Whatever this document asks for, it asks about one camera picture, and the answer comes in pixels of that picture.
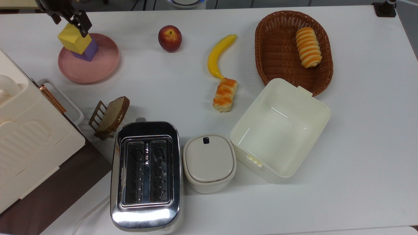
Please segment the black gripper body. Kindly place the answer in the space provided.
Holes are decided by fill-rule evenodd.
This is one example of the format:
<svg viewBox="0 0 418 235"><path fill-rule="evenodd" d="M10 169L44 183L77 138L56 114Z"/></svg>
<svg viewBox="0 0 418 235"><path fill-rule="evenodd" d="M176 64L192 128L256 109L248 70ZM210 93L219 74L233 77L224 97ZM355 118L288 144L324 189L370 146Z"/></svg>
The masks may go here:
<svg viewBox="0 0 418 235"><path fill-rule="evenodd" d="M73 0L36 0L39 8L48 15L59 15L60 17L73 17L79 15L73 6Z"/></svg>

